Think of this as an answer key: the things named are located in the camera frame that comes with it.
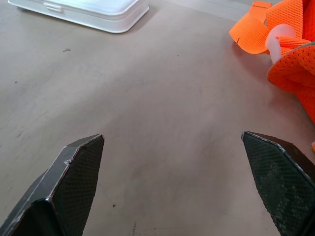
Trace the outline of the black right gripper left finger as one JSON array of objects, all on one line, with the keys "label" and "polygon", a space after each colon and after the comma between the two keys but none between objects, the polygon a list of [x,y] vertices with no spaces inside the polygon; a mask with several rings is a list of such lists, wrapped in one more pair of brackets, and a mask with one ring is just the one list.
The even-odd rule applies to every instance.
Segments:
[{"label": "black right gripper left finger", "polygon": [[104,137],[65,146],[10,212],[0,236],[82,236],[96,193]]}]

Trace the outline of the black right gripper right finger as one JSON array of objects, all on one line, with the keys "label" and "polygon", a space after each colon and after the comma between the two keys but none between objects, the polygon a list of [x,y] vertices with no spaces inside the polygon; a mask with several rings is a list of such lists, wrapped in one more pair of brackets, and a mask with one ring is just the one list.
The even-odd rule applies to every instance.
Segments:
[{"label": "black right gripper right finger", "polygon": [[281,236],[315,236],[315,164],[294,144],[245,131],[257,191]]}]

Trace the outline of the white plastic container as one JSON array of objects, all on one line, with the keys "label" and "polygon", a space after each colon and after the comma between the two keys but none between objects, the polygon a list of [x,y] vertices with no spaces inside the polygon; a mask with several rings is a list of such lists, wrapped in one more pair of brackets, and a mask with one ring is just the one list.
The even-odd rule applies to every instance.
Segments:
[{"label": "white plastic container", "polygon": [[148,0],[7,0],[9,4],[109,33],[129,31],[148,11]]}]

